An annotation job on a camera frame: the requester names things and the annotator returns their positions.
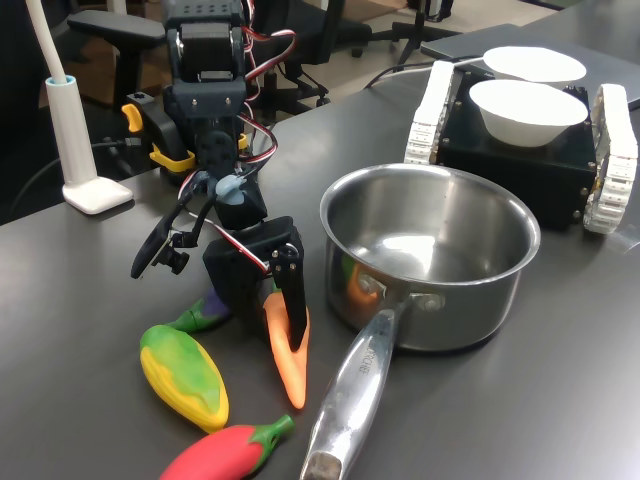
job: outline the yellow clamp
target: yellow clamp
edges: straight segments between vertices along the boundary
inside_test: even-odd
[[[140,115],[138,108],[132,103],[128,103],[127,105],[122,106],[122,112],[126,115],[127,120],[129,121],[129,131],[131,133],[141,132],[144,125],[142,122],[142,115]],[[240,138],[238,139],[238,150],[244,150],[248,146],[249,139],[244,133],[241,133]],[[189,154],[189,157],[184,160],[172,160],[166,155],[163,155],[158,147],[153,144],[153,152],[149,154],[149,157],[154,162],[166,167],[167,170],[174,173],[181,173],[191,170],[196,166],[195,154],[189,150],[187,150],[187,153]]]

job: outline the plastic vegetable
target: plastic vegetable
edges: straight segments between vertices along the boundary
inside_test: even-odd
[[[214,327],[229,318],[229,308],[222,303],[215,289],[194,303],[174,322],[167,325],[181,332],[193,333]]]
[[[309,350],[309,309],[307,328],[300,347],[295,352],[289,346],[289,317],[282,292],[274,292],[264,302],[269,330],[269,343],[291,404],[300,409],[307,398],[307,356]]]
[[[273,425],[238,425],[206,436],[176,458],[160,480],[237,480],[256,471],[280,435],[293,431],[285,415]]]
[[[151,387],[169,406],[207,433],[229,418],[229,399],[215,364],[193,338],[156,325],[140,339],[140,363]]]

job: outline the gray table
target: gray table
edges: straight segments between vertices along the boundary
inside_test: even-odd
[[[581,0],[523,28],[640,64],[638,0]]]
[[[220,368],[230,425],[294,414],[298,430],[260,479],[296,479],[324,389],[353,339],[324,301],[325,188],[402,158],[425,78],[403,75],[277,126],[261,174],[273,216],[290,214],[306,251],[312,315],[307,406],[292,412],[268,348],[239,322],[197,335]],[[640,117],[635,115],[636,125]],[[154,479],[202,436],[147,385],[145,329],[208,288],[198,255],[179,277],[131,261],[175,190],[156,173],[125,184],[135,207],[88,218],[59,205],[0,228],[0,478]],[[510,319],[480,350],[398,352],[350,478],[631,479],[640,468],[640,201],[620,234],[544,232]],[[202,245],[213,238],[205,231]]]

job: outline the red pepper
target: red pepper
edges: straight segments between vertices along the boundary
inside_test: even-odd
[[[236,425],[212,433],[182,452],[160,480],[239,480],[257,470],[280,435],[293,427],[285,415],[272,425]]]

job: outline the robotic arm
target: robotic arm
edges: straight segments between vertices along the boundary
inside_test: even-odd
[[[267,209],[256,173],[273,155],[277,143],[270,130],[242,113],[246,102],[257,96],[247,98],[247,84],[293,50],[295,34],[290,30],[274,34],[290,35],[291,45],[256,66],[253,42],[269,37],[251,29],[251,1],[178,0],[169,5],[164,25],[172,84],[164,90],[164,106],[138,92],[129,95],[123,107],[129,129],[144,131],[152,141],[151,159],[174,175],[188,174],[176,205],[140,248],[131,276],[138,278],[149,264],[158,263],[179,274],[189,255],[177,249],[197,246],[204,222],[213,223],[206,219],[213,208],[221,224],[214,226],[222,238],[209,244],[203,259],[215,292],[233,316],[269,341],[289,398],[302,408],[309,330],[304,250],[290,217],[264,221]],[[271,147],[254,155],[243,133],[244,124],[268,135]],[[198,194],[206,195],[207,200],[192,231],[174,230],[174,220]],[[261,285],[269,277],[282,291],[271,297],[276,295],[283,303],[283,308],[271,311],[284,314],[284,324],[274,320],[277,315],[265,313],[267,303],[274,305],[273,298],[264,308],[262,305]]]

